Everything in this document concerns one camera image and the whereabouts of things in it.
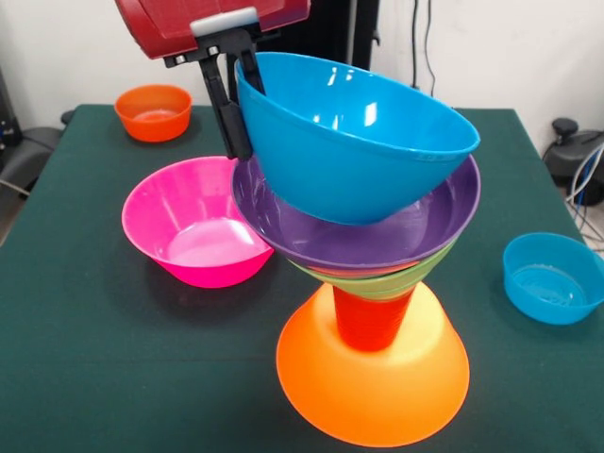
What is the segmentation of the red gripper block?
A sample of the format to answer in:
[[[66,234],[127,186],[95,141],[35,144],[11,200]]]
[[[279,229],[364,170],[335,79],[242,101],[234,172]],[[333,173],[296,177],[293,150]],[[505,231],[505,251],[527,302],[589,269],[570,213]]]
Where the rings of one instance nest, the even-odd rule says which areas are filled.
[[[150,59],[166,67],[197,62],[230,159],[250,159],[253,149],[238,104],[235,64],[243,78],[265,94],[256,59],[257,43],[280,28],[306,20],[310,1],[118,1],[128,31]],[[214,40],[198,40],[212,35]],[[218,68],[226,55],[227,89]]]

